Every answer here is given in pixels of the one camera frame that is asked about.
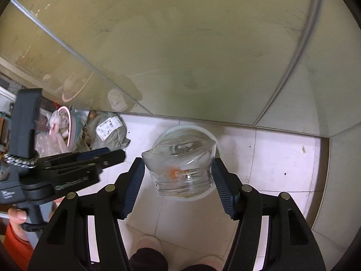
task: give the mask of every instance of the plastic bag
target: plastic bag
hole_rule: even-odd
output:
[[[45,133],[37,134],[35,150],[38,152],[40,158],[69,152],[60,134],[56,134],[54,137],[53,135],[51,136]]]
[[[89,113],[88,121],[75,142],[73,151],[86,152],[107,147],[111,151],[124,149],[130,140],[122,119],[112,112]]]
[[[40,157],[52,156],[55,154],[68,153],[69,148],[66,145],[64,138],[62,135],[69,135],[69,119],[67,114],[59,113],[59,111],[54,111],[50,120],[50,132],[49,137],[42,137],[43,134],[40,135],[39,139],[37,137],[37,141],[39,141],[39,150],[42,152],[40,155],[40,151],[38,151]]]

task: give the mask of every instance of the white label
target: white label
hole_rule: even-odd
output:
[[[105,141],[105,139],[118,127],[123,126],[117,116],[108,118],[103,123],[100,123],[96,128],[97,135]]]
[[[5,200],[12,198],[15,194],[15,192],[8,192],[7,190],[2,190],[1,193]]]

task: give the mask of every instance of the floor tile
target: floor tile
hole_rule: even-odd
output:
[[[168,262],[168,271],[180,271],[195,264],[201,258],[207,256],[200,252],[188,250],[180,246],[161,241],[163,253]]]
[[[108,175],[109,175],[109,168],[106,168],[103,170],[102,173],[100,173],[99,175],[100,181],[97,184],[93,184],[82,190],[77,191],[78,195],[80,196],[80,195],[97,193],[99,190],[101,190],[104,186],[107,185]]]
[[[126,148],[126,161],[133,163],[142,152],[149,150],[157,138],[167,129],[179,125],[179,119],[165,119],[149,116],[124,114],[122,118],[127,126],[127,138],[130,144]]]
[[[194,202],[165,197],[156,237],[204,254],[223,256],[236,225],[225,214],[216,190]]]
[[[315,138],[257,129],[250,184],[257,190],[309,191]]]
[[[227,170],[242,182],[250,180],[256,129],[211,121],[181,120],[180,125],[193,124],[209,130],[218,140],[221,158]]]
[[[224,261],[224,262],[227,261],[229,252],[231,251],[232,244],[233,244],[233,240],[234,240],[234,236],[236,235],[236,231],[237,231],[237,225],[236,225],[236,227],[234,228],[234,231],[233,231],[232,237],[231,237],[231,239],[230,239],[230,242],[229,242],[229,244],[228,244],[227,250],[226,250],[226,252],[225,252],[224,255],[223,255],[223,261]]]
[[[130,166],[130,163],[124,162],[111,167],[108,183],[114,183],[119,174],[128,172]],[[162,201],[163,197],[158,195],[149,170],[146,169],[133,211],[124,222],[143,233],[155,235]]]
[[[118,220],[120,234],[124,243],[128,258],[135,253],[135,243],[145,234],[126,225],[124,222]],[[94,216],[88,216],[88,235],[89,235],[89,249],[90,258],[94,262],[99,262],[99,254],[96,244],[95,223]]]
[[[146,234],[134,229],[133,227],[130,227],[123,221],[118,220],[118,224],[125,250],[127,252],[128,258],[130,258],[136,252],[136,243]]]
[[[310,192],[316,191],[320,154],[321,154],[321,139],[315,138],[315,158],[313,161],[313,173],[312,173],[312,179],[311,179],[311,186],[309,189]]]
[[[278,196],[280,192],[268,192],[265,190],[259,190],[260,193],[267,195],[275,195]],[[292,199],[295,201],[296,205],[300,209],[301,213],[305,212],[306,204],[309,196],[309,192],[300,192],[300,193],[289,193]]]
[[[113,184],[117,180],[118,176],[122,173],[128,172],[131,167],[131,163],[123,162],[112,167],[109,167],[108,184]]]

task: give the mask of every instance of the white wall tile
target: white wall tile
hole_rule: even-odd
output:
[[[223,256],[236,225],[225,214],[216,190],[194,202],[165,197],[156,237],[197,252]]]
[[[150,116],[122,115],[127,126],[130,144],[126,148],[126,161],[133,163],[142,152],[149,150],[157,138],[167,129],[179,125],[179,119],[165,119]]]
[[[257,190],[309,191],[315,138],[257,129],[250,184]]]
[[[221,158],[227,170],[242,182],[250,180],[256,130],[251,127],[211,121],[181,120],[180,125],[193,124],[210,131],[219,142]]]
[[[361,225],[361,126],[331,138],[330,164],[314,230],[347,248]]]
[[[276,100],[257,123],[258,127],[315,135],[325,133],[319,127],[312,84],[308,75],[309,70],[305,64],[296,67]]]
[[[324,259],[324,264],[326,266],[326,270],[330,271],[335,266],[335,264],[341,259],[346,249],[336,245],[335,243],[332,243],[331,241],[319,235],[315,231],[312,231],[312,233],[321,251],[322,257]]]

